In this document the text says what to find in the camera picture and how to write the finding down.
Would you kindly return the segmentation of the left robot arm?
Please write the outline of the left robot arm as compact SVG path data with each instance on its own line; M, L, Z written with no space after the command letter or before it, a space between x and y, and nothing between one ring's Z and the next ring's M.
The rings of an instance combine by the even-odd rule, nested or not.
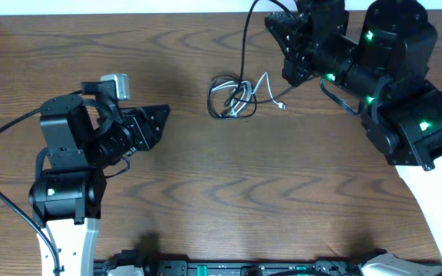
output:
M50 168L36 166L29 191L43 275L91 275L101 227L104 170L160 141L170 114L166 104L120 108L104 95L53 98L41 106L41 130Z

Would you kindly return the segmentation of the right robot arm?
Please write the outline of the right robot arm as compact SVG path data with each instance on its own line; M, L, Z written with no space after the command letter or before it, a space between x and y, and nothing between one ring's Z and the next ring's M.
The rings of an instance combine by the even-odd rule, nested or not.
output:
M367 138L412 192L442 259L442 91L427 79L437 41L427 10L417 1L374 1L353 41L343 1L299 1L296 7L265 19L285 57L282 76L293 87L318 77L358 100L349 113L361 118ZM442 266L385 253L360 272L442 274Z

